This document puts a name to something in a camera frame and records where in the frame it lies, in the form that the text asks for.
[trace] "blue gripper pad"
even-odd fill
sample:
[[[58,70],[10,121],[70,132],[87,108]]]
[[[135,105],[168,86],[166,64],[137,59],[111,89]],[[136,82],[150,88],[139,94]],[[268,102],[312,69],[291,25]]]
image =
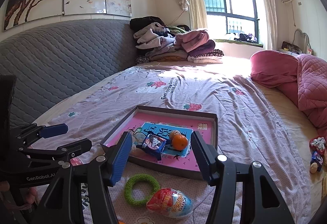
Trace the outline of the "blue gripper pad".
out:
[[[131,149],[132,135],[129,132],[124,132],[117,145],[115,145],[107,163],[109,171],[111,171],[109,180],[111,187],[120,181]]]
[[[46,126],[39,131],[39,136],[50,138],[57,135],[63,135],[68,132],[68,126],[65,123],[60,123],[52,126]]]
[[[217,173],[217,165],[213,152],[217,153],[217,151],[213,146],[206,144],[198,131],[194,131],[191,134],[191,147],[203,179],[210,186],[215,186],[219,179],[219,174]]]

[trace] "green cloth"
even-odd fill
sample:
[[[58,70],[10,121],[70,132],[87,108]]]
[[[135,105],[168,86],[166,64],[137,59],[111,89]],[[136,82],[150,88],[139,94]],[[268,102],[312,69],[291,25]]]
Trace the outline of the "green cloth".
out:
[[[241,45],[252,45],[257,47],[263,47],[263,44],[256,44],[251,42],[244,42],[244,41],[238,41],[238,40],[232,40],[232,39],[214,39],[215,42],[227,42],[227,43],[235,43],[235,44],[241,44]]]
[[[138,183],[140,181],[146,181],[151,184],[152,186],[152,193],[148,195],[146,198],[143,200],[136,201],[132,197],[132,189],[135,183]],[[132,206],[143,206],[145,205],[151,198],[152,196],[160,190],[160,185],[158,181],[151,175],[148,174],[135,174],[133,177],[131,177],[126,185],[125,185],[125,190],[124,190],[124,196],[128,204]]]
[[[185,31],[184,29],[180,28],[180,27],[174,27],[174,26],[167,26],[170,30],[170,32],[172,33],[176,33],[176,34],[182,34],[182,33],[186,33],[187,31]]]

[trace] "snack package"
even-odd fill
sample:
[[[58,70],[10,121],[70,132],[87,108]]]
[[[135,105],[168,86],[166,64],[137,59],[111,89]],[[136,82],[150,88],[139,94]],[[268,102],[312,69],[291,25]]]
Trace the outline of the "snack package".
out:
[[[325,144],[326,140],[323,137],[315,137],[309,142],[310,149],[317,151],[322,157],[325,154]]]
[[[142,145],[137,145],[136,147],[142,149],[147,154],[155,156],[157,160],[161,160],[161,152],[163,152],[166,143],[167,140],[162,137],[148,135],[145,137]]]
[[[193,202],[181,191],[164,188],[153,195],[147,208],[167,217],[183,218],[192,213]]]
[[[317,163],[317,165],[318,165],[317,171],[320,171],[321,166],[323,165],[323,158],[317,151],[312,152],[312,158],[311,158],[310,164],[313,164],[313,163]]]

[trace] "green hair tie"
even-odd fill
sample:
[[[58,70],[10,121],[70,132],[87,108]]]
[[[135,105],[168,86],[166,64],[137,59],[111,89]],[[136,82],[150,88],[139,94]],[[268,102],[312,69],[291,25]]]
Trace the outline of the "green hair tie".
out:
[[[132,189],[133,189],[134,184],[138,183],[140,181],[146,181],[146,182],[150,183],[152,185],[152,193],[150,195],[148,195],[146,198],[144,198],[143,200],[136,201],[132,197]],[[127,181],[127,183],[125,185],[124,196],[125,196],[125,199],[128,204],[130,204],[132,206],[143,206],[159,190],[160,190],[160,185],[154,177],[152,177],[151,175],[148,175],[148,174],[136,174]]]

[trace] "stack of folded clothes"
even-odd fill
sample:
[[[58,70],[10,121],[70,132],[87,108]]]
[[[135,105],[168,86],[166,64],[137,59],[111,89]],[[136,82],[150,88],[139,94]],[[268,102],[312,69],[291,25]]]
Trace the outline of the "stack of folded clothes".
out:
[[[132,19],[130,27],[134,31],[138,29],[133,35],[139,55],[136,64],[151,61],[222,63],[224,53],[215,49],[215,42],[209,39],[205,29],[186,32],[178,27],[165,26],[157,17]]]

